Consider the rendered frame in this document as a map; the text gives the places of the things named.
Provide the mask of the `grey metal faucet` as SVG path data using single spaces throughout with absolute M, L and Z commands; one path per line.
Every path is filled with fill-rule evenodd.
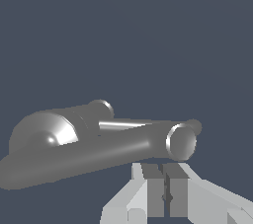
M 148 158 L 185 162 L 201 130 L 196 119 L 116 119 L 104 100 L 34 112 L 13 129 L 9 154 L 0 160 L 0 187 L 54 183 Z

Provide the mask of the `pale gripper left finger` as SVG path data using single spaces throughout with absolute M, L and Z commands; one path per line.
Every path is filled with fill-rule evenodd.
M 100 224 L 147 224 L 164 216 L 164 179 L 157 164 L 133 163 L 129 182 L 103 207 Z

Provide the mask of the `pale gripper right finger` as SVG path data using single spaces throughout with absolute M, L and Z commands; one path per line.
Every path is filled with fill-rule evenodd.
M 193 224 L 253 224 L 252 201 L 201 179 L 188 164 L 164 164 L 163 175 L 171 217 Z

